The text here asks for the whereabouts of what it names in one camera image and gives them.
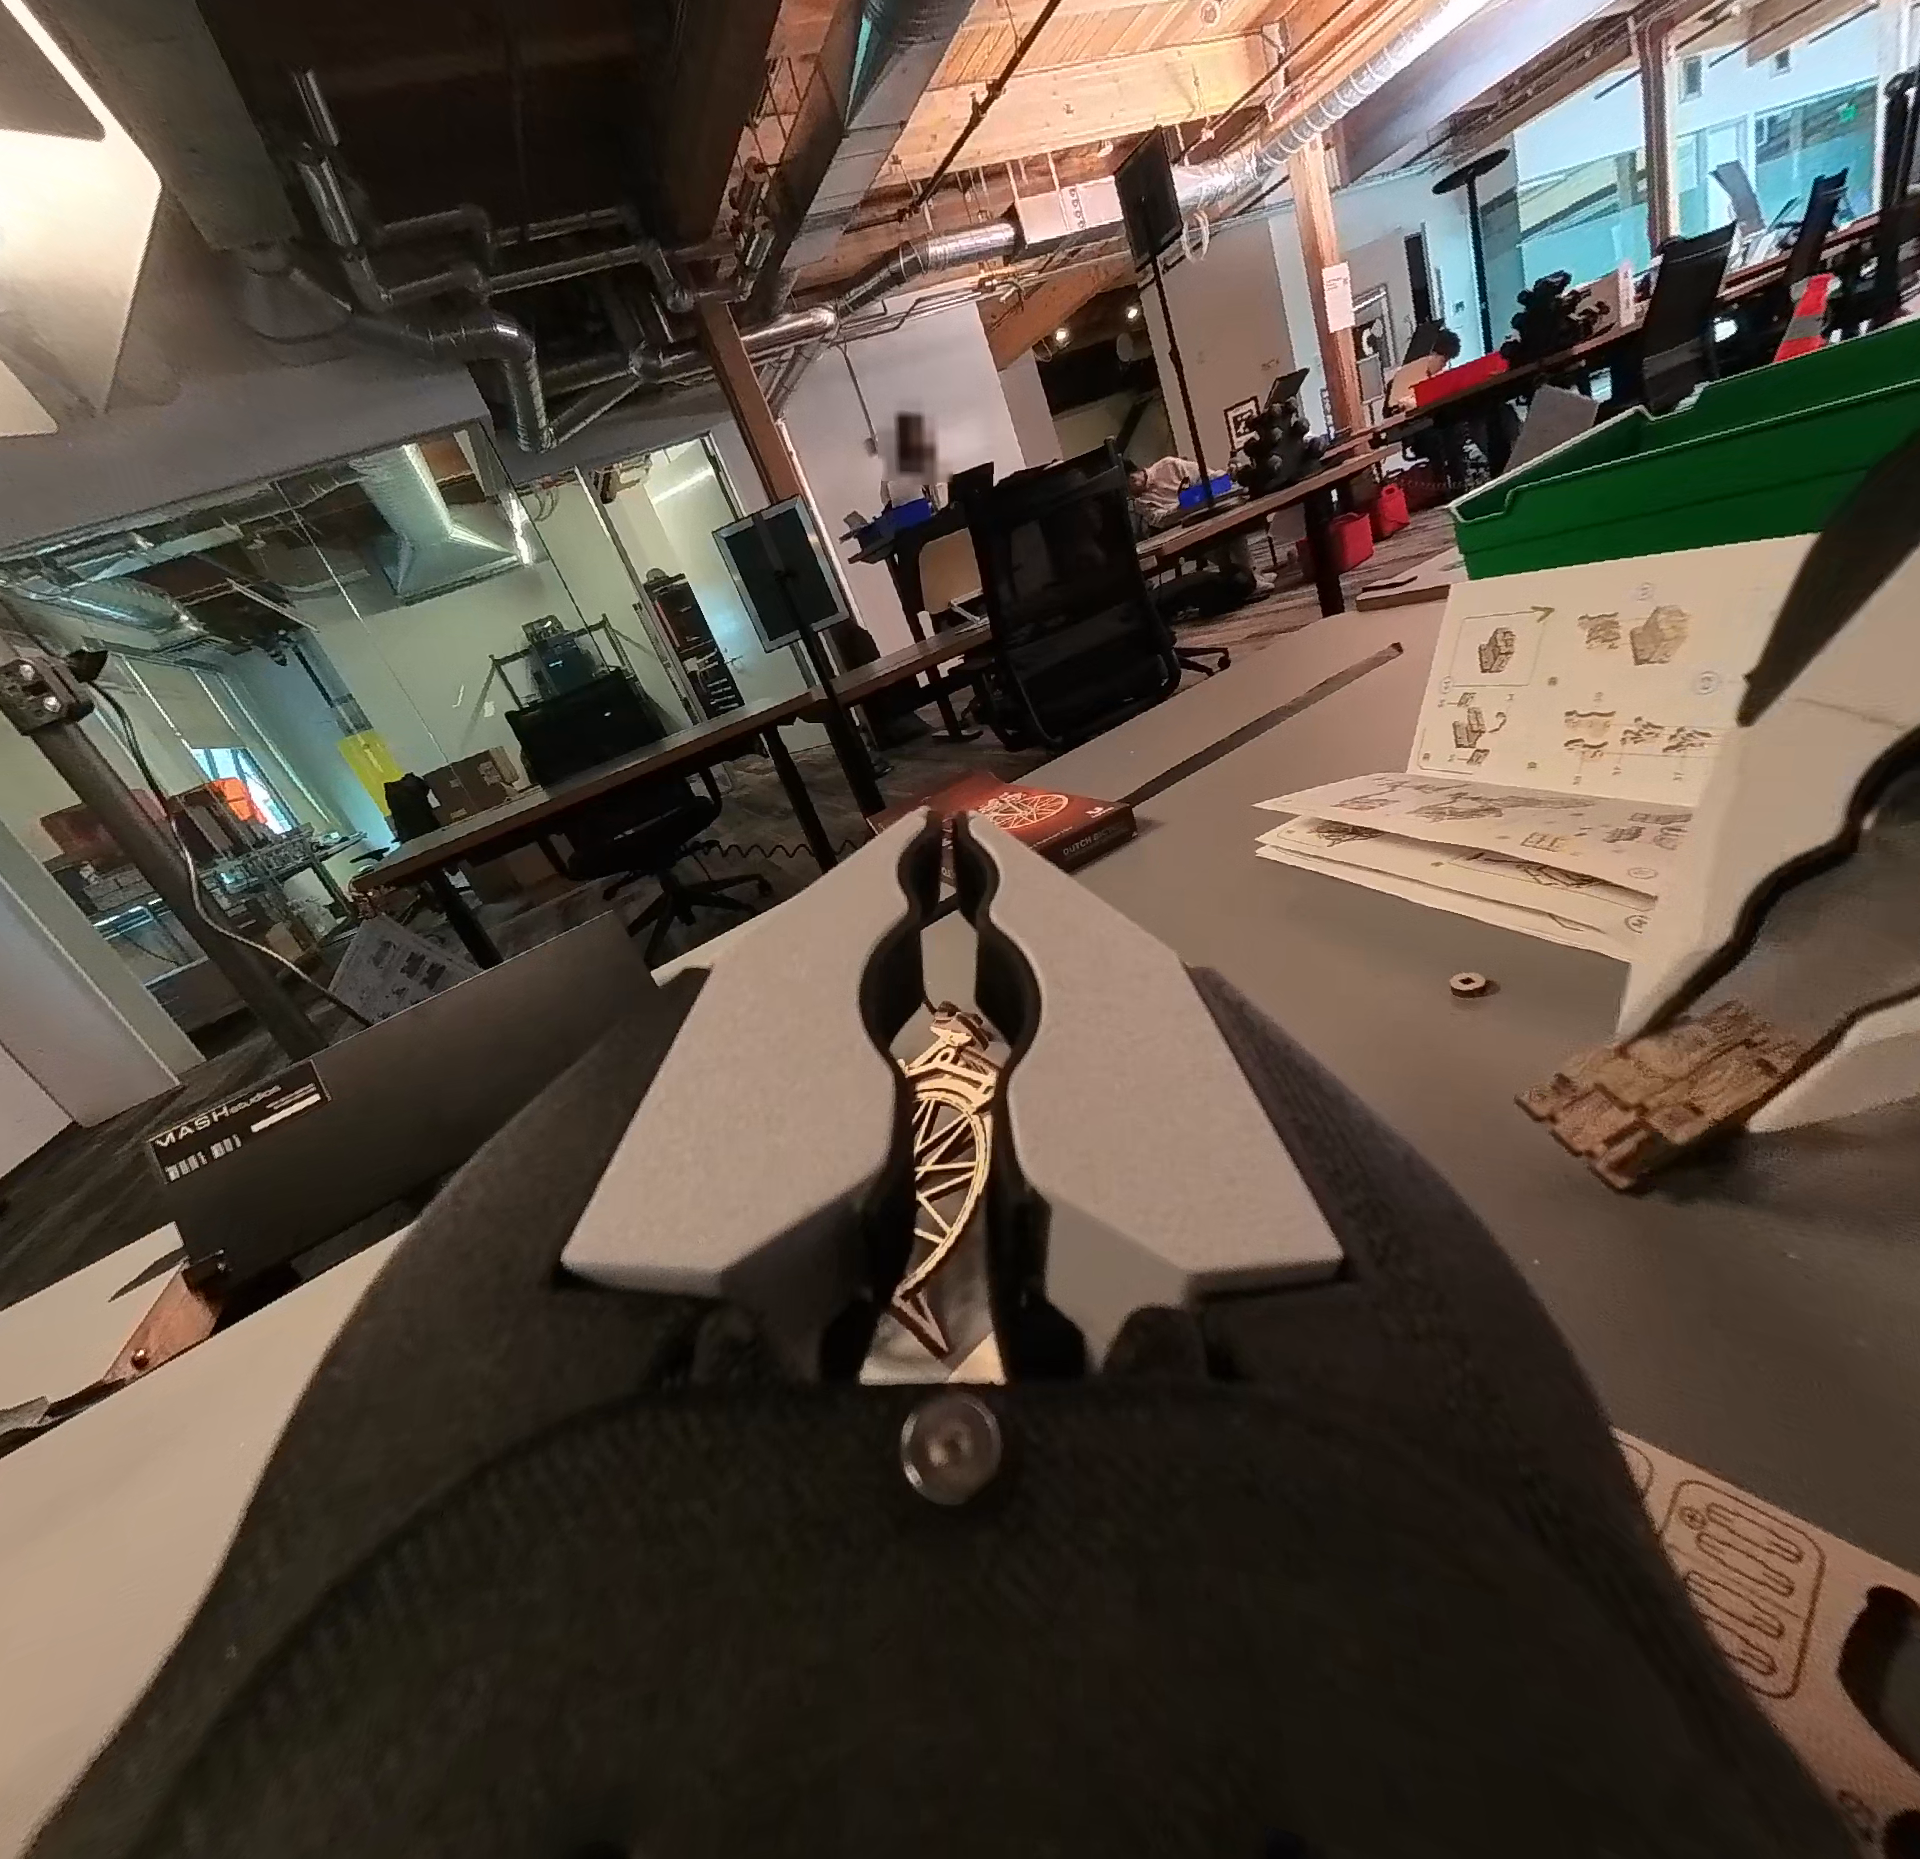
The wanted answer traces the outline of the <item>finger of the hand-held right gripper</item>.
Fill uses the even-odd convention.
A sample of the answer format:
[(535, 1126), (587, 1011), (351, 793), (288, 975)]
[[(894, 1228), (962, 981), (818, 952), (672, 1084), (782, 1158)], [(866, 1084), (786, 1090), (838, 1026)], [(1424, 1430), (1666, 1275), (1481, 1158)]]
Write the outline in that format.
[(1737, 1000), (1826, 1037), (1916, 991), (1919, 444), (1830, 516), (1619, 1005), (1636, 1037)]
[(1799, 1047), (1787, 1080), (1747, 1116), (1755, 1136), (1838, 1122), (1919, 1094), (1919, 981), (1741, 981), (1741, 1003)]

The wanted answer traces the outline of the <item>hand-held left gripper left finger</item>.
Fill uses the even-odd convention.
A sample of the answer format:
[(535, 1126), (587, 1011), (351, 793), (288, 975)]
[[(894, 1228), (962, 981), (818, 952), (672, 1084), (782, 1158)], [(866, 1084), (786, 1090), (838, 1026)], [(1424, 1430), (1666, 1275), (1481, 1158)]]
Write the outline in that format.
[(708, 949), (693, 1005), (565, 1244), (595, 1287), (745, 1313), (786, 1369), (857, 1369), (915, 1235), (909, 1088), (936, 816), (898, 822)]

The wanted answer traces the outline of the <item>curved laser-cut wooden piece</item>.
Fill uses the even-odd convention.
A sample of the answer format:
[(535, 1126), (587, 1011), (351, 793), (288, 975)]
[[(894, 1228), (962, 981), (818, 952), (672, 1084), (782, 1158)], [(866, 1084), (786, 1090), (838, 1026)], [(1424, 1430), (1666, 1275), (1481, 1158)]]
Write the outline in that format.
[(1001, 1095), (996, 1040), (951, 1005), (920, 1055), (901, 1062), (911, 1095), (911, 1233), (887, 1324), (948, 1373), (996, 1367), (987, 1211)]

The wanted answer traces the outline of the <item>wooden puzzle block assembly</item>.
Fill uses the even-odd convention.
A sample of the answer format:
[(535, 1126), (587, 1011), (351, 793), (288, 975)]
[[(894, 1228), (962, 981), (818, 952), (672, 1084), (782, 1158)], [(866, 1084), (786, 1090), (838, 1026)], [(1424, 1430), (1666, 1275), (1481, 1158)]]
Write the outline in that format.
[(1516, 1105), (1630, 1192), (1747, 1126), (1809, 1062), (1809, 1040), (1725, 1003), (1574, 1055)]

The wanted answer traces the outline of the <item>paper instruction booklet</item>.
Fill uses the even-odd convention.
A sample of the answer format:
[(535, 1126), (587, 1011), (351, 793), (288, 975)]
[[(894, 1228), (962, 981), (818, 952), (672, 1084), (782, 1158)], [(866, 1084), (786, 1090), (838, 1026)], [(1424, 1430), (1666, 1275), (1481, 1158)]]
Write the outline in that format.
[(1405, 766), (1262, 802), (1256, 857), (1630, 963), (1809, 548), (1463, 580)]

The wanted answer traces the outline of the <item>black box with white label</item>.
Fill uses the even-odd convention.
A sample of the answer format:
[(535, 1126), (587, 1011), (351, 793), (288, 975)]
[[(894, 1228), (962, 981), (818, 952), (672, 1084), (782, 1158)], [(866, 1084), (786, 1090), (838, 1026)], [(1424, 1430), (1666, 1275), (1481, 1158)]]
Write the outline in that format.
[(616, 913), (557, 933), (145, 1139), (181, 1272), (229, 1294), (428, 1196), (660, 1003)]

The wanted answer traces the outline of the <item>dark red product box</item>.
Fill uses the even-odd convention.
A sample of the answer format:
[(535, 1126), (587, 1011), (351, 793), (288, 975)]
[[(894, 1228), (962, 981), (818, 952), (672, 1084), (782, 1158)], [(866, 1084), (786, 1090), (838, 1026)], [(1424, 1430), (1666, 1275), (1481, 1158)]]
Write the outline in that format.
[(941, 814), (948, 835), (959, 814), (993, 824), (1067, 871), (1138, 838), (1135, 810), (1124, 802), (1014, 783), (992, 773), (969, 773), (892, 803), (881, 814), (868, 816), (868, 833), (876, 836), (896, 822), (918, 822), (922, 812)]

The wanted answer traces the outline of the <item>dark wooden desk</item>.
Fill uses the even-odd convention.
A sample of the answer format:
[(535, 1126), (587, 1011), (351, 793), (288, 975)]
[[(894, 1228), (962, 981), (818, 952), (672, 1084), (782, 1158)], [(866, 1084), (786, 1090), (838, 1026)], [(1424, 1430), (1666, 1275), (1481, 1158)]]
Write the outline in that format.
[(731, 763), (753, 743), (759, 743), (773, 763), (787, 807), (803, 833), (807, 855), (824, 871), (829, 871), (838, 862), (842, 849), (828, 836), (825, 822), (803, 786), (783, 729), (796, 721), (822, 723), (832, 709), (849, 711), (911, 678), (930, 675), (943, 683), (941, 673), (948, 665), (989, 646), (993, 646), (992, 628), (969, 623), (858, 665), (842, 675), (829, 692), (807, 688), (753, 702), (722, 720), (693, 723), (646, 748), (588, 768), (552, 791), (521, 793), (501, 807), (482, 810), (422, 838), (408, 840), (353, 876), (351, 892), (361, 911), (370, 911), (378, 893), (396, 890), (428, 893), (442, 909), (467, 953), (478, 965), (495, 965), (501, 960), (498, 944), (482, 928), (478, 911), (455, 886), (458, 866), (530, 845), (546, 847), (566, 836), (572, 822), (585, 810), (599, 807), (634, 786), (693, 776), (700, 768)]

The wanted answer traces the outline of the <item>black padded office chair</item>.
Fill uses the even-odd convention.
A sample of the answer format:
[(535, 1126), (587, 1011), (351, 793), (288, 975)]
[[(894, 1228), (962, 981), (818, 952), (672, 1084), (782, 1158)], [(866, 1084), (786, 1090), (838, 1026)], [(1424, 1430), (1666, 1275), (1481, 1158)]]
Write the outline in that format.
[[(557, 791), (668, 737), (660, 706), (619, 673), (602, 673), (570, 692), (510, 711), (504, 720), (523, 766), (542, 791)], [(720, 814), (722, 791), (712, 768), (700, 768), (697, 776), (672, 770), (664, 779), (627, 783), (605, 802), (565, 812), (562, 871), (573, 883), (599, 883), (608, 903), (637, 880), (655, 880), (657, 897), (627, 922), (627, 932), (646, 933), (646, 953), (657, 957), (675, 926), (693, 926), (697, 911), (749, 917), (753, 905), (733, 890), (766, 888), (756, 874), (712, 880), (679, 871)]]

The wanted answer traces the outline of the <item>grey board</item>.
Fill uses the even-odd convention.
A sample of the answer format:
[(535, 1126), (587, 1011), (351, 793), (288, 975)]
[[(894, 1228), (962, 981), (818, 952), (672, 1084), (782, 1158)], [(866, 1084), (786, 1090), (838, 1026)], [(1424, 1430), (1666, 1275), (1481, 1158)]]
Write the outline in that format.
[(1540, 386), (1526, 404), (1502, 470), (1518, 474), (1537, 457), (1594, 432), (1600, 422), (1600, 410), (1598, 400), (1584, 391), (1566, 386)]

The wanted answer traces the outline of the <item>display screen on stand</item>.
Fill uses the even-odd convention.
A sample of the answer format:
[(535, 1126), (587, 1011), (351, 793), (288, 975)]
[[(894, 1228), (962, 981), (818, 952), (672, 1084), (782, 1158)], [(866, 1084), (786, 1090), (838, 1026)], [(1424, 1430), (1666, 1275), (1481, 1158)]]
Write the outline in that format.
[(803, 671), (822, 702), (834, 757), (866, 818), (884, 812), (873, 750), (862, 737), (852, 702), (828, 636), (852, 619), (834, 560), (805, 498), (766, 504), (712, 530), (754, 636), (766, 650), (800, 648)]

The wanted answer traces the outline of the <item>long dark desk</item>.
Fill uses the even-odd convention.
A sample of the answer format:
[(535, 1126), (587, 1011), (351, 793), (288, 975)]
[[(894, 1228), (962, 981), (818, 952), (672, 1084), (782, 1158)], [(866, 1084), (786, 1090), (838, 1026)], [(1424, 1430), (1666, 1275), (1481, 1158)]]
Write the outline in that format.
[[(1170, 571), (1183, 557), (1198, 555), (1217, 542), (1244, 537), (1262, 527), (1263, 519), (1304, 506), (1322, 491), (1355, 488), (1357, 482), (1365, 482), (1377, 466), (1386, 465), (1398, 449), (1401, 444), (1395, 441), (1369, 451), (1335, 456), (1332, 461), (1322, 463), (1308, 477), (1295, 480), (1283, 488), (1250, 498), (1244, 496), (1236, 502), (1215, 502), (1183, 522), (1175, 522), (1141, 537), (1135, 546), (1139, 573), (1160, 576)], [(926, 545), (931, 545), (957, 529), (959, 527), (950, 519), (950, 514), (943, 512), (936, 517), (904, 529), (901, 534), (884, 535), (868, 548), (857, 546), (852, 552), (852, 565), (887, 566), (896, 576), (896, 587), (901, 591), (908, 587), (908, 580), (904, 578), (906, 566), (901, 563), (909, 553), (918, 553)]]

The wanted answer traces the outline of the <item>wooden sheet with slotted cut-outs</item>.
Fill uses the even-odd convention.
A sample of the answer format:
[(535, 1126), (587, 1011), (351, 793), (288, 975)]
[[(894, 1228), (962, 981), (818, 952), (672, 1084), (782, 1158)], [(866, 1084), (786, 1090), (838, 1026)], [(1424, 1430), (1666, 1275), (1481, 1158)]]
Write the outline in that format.
[(1916, 1751), (1887, 1690), (1916, 1635), (1916, 1576), (1652, 1443), (1615, 1440), (1695, 1615), (1857, 1854), (1916, 1854)]

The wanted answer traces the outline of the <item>black tripod pole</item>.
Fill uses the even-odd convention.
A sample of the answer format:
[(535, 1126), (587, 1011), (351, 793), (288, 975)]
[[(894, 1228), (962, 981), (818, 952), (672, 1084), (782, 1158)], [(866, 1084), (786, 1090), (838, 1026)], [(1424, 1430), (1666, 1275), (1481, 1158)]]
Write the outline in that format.
[(172, 909), (205, 957), (253, 1009), (257, 1025), (291, 1058), (323, 1053), (325, 1037), (272, 979), (270, 960), (253, 942), (223, 932), (200, 909), (202, 886), (186, 855), (168, 843), (159, 822), (114, 770), (85, 733), (94, 702), (71, 669), (46, 650), (22, 646), (3, 631), (3, 709), (10, 725), (27, 737), (77, 802), (109, 833), (136, 870)]

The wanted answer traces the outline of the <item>silver ventilation duct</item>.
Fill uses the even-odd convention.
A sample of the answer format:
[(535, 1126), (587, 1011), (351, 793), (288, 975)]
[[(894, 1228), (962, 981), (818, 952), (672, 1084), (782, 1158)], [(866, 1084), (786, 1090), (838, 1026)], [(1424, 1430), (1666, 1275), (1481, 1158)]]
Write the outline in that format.
[(428, 363), (491, 365), (516, 443), (553, 444), (534, 334), (494, 303), (498, 254), (482, 208), (384, 221), (334, 155), (297, 155), (301, 186), (342, 276), (331, 288), (285, 238), (241, 246), (239, 311), (263, 341), (370, 342)]
[(783, 0), (753, 121), (754, 314), (838, 246), (978, 0)]

